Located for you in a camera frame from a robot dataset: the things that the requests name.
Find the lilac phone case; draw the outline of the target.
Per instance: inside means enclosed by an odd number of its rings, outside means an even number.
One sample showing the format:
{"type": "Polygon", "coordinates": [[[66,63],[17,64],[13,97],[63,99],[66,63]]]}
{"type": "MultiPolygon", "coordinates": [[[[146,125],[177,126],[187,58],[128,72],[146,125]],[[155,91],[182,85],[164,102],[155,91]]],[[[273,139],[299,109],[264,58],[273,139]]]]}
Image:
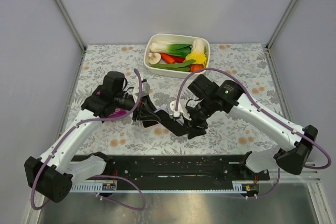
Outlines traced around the lilac phone case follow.
{"type": "Polygon", "coordinates": [[[181,118],[174,118],[173,115],[170,115],[171,109],[167,105],[159,107],[158,109],[155,110],[154,113],[162,114],[163,112],[166,114],[168,119],[174,120],[178,122],[180,125],[183,125],[184,122],[181,118]]]}

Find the toy orange tomato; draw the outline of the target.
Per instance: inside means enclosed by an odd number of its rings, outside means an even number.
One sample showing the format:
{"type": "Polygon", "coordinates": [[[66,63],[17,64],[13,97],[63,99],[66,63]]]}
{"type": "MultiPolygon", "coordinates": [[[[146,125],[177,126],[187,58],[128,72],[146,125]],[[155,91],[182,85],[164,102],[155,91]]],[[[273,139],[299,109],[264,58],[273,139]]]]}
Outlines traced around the toy orange tomato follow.
{"type": "Polygon", "coordinates": [[[190,72],[201,73],[203,68],[204,66],[201,64],[192,64],[190,65],[190,72]]]}

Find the black phone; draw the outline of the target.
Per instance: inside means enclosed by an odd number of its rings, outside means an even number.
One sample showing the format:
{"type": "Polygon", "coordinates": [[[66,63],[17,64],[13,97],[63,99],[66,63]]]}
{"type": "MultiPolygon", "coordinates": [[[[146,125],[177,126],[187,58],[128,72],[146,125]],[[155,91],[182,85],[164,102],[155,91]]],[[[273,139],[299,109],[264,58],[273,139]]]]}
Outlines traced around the black phone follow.
{"type": "Polygon", "coordinates": [[[159,123],[174,135],[183,136],[187,134],[187,128],[184,124],[176,119],[170,118],[170,115],[165,110],[157,110],[155,115],[160,118],[159,123]]]}

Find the toy mushroom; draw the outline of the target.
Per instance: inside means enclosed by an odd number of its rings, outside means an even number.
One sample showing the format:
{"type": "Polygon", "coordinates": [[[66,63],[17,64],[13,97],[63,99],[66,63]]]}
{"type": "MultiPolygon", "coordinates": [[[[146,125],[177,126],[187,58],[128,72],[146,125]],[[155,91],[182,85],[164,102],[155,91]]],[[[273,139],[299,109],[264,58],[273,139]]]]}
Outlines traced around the toy mushroom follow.
{"type": "Polygon", "coordinates": [[[161,54],[160,53],[149,53],[148,55],[149,58],[149,64],[155,65],[161,61],[161,54]]]}

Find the white rectangular food container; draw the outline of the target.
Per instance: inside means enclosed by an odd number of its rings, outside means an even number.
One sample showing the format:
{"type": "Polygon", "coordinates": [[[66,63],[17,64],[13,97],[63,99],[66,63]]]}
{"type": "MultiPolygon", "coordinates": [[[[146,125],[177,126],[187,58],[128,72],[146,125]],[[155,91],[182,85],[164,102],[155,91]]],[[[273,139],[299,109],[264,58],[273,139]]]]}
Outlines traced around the white rectangular food container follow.
{"type": "Polygon", "coordinates": [[[192,44],[192,42],[195,39],[201,39],[205,44],[204,49],[205,49],[205,55],[207,58],[206,67],[208,67],[209,61],[211,58],[209,42],[204,38],[187,36],[187,35],[175,35],[175,34],[155,34],[149,39],[149,42],[145,49],[144,58],[143,58],[143,63],[145,67],[153,74],[184,79],[185,77],[187,77],[187,75],[190,74],[189,72],[153,68],[149,61],[149,53],[151,52],[150,46],[153,42],[158,42],[158,41],[166,41],[166,42],[171,42],[173,44],[192,44]]]}

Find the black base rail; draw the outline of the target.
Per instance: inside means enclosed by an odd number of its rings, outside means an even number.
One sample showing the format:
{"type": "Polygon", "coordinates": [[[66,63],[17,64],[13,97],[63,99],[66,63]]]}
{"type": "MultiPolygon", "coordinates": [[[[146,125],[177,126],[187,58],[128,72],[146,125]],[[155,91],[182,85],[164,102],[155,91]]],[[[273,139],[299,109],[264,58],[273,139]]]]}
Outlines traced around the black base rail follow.
{"type": "Polygon", "coordinates": [[[237,181],[269,181],[253,173],[243,155],[108,155],[104,175],[124,177],[145,191],[232,190],[237,181]]]}

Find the toy bok choy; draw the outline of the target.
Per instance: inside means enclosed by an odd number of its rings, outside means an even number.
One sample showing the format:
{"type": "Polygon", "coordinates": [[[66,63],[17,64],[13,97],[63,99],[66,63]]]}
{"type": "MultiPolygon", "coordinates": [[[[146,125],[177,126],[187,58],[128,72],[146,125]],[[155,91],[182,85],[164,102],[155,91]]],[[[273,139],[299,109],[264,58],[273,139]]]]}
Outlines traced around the toy bok choy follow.
{"type": "Polygon", "coordinates": [[[185,58],[191,53],[191,44],[173,44],[167,41],[158,41],[150,44],[152,53],[165,53],[171,56],[185,58]]]}

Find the toy green bean pod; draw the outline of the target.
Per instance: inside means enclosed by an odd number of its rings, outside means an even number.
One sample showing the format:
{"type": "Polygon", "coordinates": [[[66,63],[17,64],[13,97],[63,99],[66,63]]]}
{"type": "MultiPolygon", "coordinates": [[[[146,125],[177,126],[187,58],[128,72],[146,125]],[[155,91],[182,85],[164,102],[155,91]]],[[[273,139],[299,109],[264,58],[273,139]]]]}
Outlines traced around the toy green bean pod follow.
{"type": "Polygon", "coordinates": [[[191,60],[187,60],[182,63],[171,63],[171,64],[157,63],[157,64],[152,65],[151,67],[155,69],[189,72],[191,65],[194,63],[195,63],[195,60],[191,59],[191,60]]]}

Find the toy napa cabbage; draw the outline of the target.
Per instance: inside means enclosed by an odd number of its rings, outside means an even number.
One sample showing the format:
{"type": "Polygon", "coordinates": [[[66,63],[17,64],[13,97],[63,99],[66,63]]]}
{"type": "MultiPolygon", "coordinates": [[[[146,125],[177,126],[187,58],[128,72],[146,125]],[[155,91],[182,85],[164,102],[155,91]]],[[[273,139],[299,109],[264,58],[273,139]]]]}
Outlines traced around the toy napa cabbage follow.
{"type": "Polygon", "coordinates": [[[205,43],[202,39],[196,39],[192,43],[191,52],[185,57],[185,61],[193,60],[194,64],[206,66],[205,43]]]}

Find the purple snack packet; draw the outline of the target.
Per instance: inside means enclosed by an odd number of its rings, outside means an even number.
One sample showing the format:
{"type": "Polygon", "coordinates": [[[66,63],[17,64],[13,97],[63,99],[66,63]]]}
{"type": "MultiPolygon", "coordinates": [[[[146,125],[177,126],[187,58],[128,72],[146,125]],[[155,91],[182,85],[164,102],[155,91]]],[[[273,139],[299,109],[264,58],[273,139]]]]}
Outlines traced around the purple snack packet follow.
{"type": "Polygon", "coordinates": [[[118,98],[124,97],[125,91],[119,91],[112,94],[103,94],[103,90],[99,89],[96,95],[99,98],[100,102],[97,115],[101,118],[116,118],[120,115],[126,114],[125,110],[116,107],[116,100],[118,98]]]}

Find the toy red chili pepper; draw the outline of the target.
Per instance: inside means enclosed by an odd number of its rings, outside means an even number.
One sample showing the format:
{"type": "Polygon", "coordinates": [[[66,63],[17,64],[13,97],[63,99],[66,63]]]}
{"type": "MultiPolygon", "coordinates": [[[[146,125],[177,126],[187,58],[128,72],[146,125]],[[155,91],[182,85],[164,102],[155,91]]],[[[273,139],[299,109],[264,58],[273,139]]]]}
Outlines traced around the toy red chili pepper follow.
{"type": "Polygon", "coordinates": [[[166,53],[161,52],[161,59],[165,61],[167,64],[173,64],[173,63],[183,63],[184,58],[176,57],[176,56],[171,56],[166,53]]]}

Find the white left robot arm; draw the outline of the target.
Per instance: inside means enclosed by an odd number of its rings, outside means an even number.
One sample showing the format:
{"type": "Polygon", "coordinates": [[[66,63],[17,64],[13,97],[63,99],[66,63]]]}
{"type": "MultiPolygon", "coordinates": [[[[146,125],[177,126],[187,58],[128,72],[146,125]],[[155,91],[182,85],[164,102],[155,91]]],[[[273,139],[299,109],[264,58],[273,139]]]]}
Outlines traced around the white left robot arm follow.
{"type": "Polygon", "coordinates": [[[112,159],[97,152],[86,160],[72,163],[85,140],[104,122],[117,121],[133,115],[134,120],[147,121],[155,109],[149,102],[150,85],[134,71],[138,83],[132,93],[126,90],[127,80],[121,72],[110,71],[103,83],[88,96],[81,109],[59,139],[38,158],[29,157],[24,169],[29,187],[30,202],[39,192],[53,202],[62,201],[72,186],[101,175],[111,175],[112,159]]]}

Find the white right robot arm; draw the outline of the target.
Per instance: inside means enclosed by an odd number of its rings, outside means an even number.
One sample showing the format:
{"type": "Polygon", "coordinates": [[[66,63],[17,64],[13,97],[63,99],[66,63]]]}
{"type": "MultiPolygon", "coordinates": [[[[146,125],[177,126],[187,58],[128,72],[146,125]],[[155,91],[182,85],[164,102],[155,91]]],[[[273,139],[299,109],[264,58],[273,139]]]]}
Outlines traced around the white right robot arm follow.
{"type": "Polygon", "coordinates": [[[201,74],[188,89],[200,99],[195,107],[186,108],[191,119],[188,138],[205,133],[206,121],[215,112],[225,112],[245,120],[277,143],[274,148],[246,153],[241,161],[243,166],[254,173],[281,168],[293,175],[301,174],[316,140],[317,128],[292,123],[256,101],[251,102],[241,86],[231,80],[217,85],[201,74]]]}

